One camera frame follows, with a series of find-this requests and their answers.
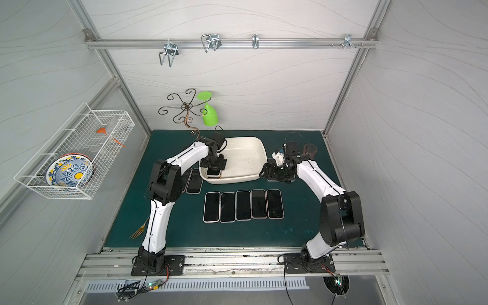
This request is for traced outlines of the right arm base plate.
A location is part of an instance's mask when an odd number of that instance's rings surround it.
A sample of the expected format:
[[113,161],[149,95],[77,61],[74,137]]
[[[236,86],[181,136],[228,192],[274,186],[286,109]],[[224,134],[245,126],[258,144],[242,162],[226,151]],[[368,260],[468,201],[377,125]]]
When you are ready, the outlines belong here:
[[336,272],[331,256],[310,259],[302,254],[282,254],[277,261],[284,265],[286,274],[332,274]]

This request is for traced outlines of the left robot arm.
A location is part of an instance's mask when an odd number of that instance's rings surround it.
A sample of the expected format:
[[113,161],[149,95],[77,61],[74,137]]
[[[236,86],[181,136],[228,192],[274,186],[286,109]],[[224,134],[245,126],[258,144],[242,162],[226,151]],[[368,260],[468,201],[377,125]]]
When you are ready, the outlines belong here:
[[226,159],[220,154],[226,141],[200,137],[184,151],[175,156],[158,160],[152,168],[149,183],[151,212],[146,236],[139,248],[136,263],[146,273],[161,273],[166,266],[166,231],[175,202],[182,194],[182,175],[194,164],[224,170]]

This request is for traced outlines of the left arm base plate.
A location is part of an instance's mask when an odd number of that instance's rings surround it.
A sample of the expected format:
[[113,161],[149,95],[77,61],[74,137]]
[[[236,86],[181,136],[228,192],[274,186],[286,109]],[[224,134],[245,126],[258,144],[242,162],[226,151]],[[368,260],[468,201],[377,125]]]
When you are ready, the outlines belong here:
[[134,257],[133,268],[130,275],[133,277],[162,277],[169,271],[170,276],[181,276],[184,273],[185,255],[165,255],[156,260],[155,267],[148,267],[147,261],[142,262],[139,257]]

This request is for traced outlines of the phone front row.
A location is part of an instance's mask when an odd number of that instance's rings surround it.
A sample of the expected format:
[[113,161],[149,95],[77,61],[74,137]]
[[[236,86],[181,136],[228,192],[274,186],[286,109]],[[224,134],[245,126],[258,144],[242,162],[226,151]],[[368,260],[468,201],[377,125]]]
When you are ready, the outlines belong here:
[[216,223],[220,221],[221,193],[209,192],[205,195],[203,222]]
[[270,219],[283,219],[283,201],[282,193],[279,189],[270,189],[266,191],[268,202],[268,217]]

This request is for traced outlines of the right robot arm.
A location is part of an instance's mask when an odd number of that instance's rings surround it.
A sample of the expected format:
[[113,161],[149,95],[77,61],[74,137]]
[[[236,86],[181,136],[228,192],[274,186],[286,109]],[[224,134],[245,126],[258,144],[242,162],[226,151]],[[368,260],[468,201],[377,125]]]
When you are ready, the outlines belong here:
[[358,193],[336,184],[309,155],[277,153],[263,165],[260,176],[273,182],[301,179],[320,202],[318,233],[304,244],[301,256],[316,262],[335,249],[365,235],[362,203]]

